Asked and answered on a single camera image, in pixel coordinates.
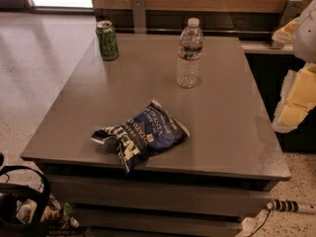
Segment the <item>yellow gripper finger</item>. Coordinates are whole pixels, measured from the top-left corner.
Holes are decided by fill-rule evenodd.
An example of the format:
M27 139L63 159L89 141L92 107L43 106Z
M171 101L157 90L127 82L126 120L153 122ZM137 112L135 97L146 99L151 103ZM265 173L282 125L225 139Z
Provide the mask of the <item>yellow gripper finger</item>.
M276 105L273 128L289 133L316 107L316 64L306 63L298 71L289 70L284 77L280 101Z
M298 20L299 18L296 17L288 22L284 27L281 27L279 30L275 31L272 36L272 40L281 43L293 42L297 31Z

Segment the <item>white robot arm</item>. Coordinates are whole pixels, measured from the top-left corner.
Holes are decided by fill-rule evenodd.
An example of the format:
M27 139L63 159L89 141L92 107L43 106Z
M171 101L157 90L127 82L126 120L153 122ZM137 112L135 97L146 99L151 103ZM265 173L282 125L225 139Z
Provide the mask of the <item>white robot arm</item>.
M316 107L316 0L299 17L277 30L273 40L291 43L294 56L305 62L297 72L287 72L276 105L273 128L279 133L289 133Z

